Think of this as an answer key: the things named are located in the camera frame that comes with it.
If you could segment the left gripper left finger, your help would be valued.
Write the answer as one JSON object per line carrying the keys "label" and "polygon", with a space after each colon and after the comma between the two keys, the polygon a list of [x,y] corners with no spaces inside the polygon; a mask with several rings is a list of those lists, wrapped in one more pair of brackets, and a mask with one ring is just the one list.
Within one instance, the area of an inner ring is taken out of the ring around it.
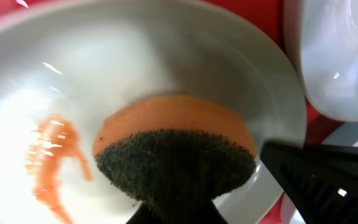
{"label": "left gripper left finger", "polygon": [[147,206],[142,204],[135,214],[126,222],[126,224],[149,224],[150,222],[150,210]]}

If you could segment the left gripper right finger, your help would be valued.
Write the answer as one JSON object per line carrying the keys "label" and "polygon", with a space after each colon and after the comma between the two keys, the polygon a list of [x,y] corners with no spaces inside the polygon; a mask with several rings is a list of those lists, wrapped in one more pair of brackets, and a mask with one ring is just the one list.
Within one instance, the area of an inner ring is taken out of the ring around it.
{"label": "left gripper right finger", "polygon": [[358,223],[358,147],[269,141],[260,159],[306,223]]}

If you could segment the green and orange sponge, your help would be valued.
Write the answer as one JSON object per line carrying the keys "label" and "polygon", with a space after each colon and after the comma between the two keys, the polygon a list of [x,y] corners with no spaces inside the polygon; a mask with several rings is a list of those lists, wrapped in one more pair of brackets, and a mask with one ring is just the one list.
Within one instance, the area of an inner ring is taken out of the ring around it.
{"label": "green and orange sponge", "polygon": [[149,223],[224,223],[213,201],[250,179],[257,152],[231,110],[163,95],[107,117],[92,153],[113,186],[148,207]]}

